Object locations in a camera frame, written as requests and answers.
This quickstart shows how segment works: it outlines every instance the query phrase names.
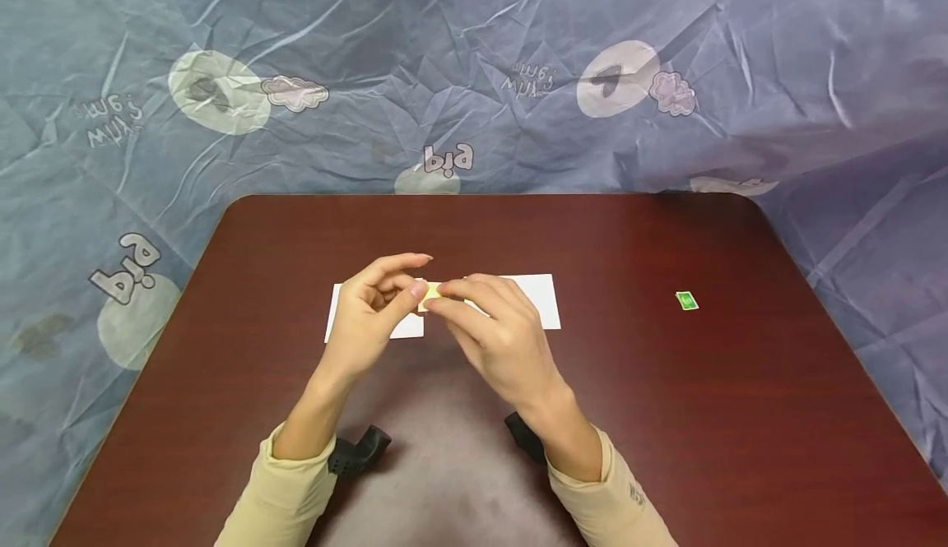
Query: fingernail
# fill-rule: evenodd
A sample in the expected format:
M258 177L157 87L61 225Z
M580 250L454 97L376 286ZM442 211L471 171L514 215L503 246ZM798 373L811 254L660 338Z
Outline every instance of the fingernail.
M425 297L425 292L428 291L428 281L416 281L416 283L411 285L409 291L411 292L411 296L416 297L417 299L423 299Z

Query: wrinkled plastic sheet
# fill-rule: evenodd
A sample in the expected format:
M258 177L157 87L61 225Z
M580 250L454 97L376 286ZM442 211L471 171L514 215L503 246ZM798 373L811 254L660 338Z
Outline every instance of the wrinkled plastic sheet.
M255 192L753 197L944 479L948 0L3 1L0 545Z

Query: pink cloud print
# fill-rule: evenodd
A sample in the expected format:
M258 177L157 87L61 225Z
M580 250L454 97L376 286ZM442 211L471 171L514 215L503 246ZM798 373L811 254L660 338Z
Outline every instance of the pink cloud print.
M648 93L658 102L658 110L669 113L672 117L692 115L698 106L695 92L678 72L655 74L653 85Z
M267 93L270 104L281 104L294 113L316 109L329 99L329 90L325 86L295 76L290 78L281 74L264 79L260 86Z

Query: small yellow paper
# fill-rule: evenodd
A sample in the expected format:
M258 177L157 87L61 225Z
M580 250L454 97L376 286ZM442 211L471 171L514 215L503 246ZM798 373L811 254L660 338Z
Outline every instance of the small yellow paper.
M439 285L441 285L441 281L429 281L428 292L425 292L425 297L421 299L420 303L418 303L419 313L428 312L428 309L425 308L425 300L432 299L432 298L441 298L441 294L438 293Z

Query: small green card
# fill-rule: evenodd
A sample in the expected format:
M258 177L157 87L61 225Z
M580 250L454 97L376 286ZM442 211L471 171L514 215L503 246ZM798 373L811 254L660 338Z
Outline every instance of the small green card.
M681 310L698 310L698 300L691 292L675 292L675 298L681 303Z

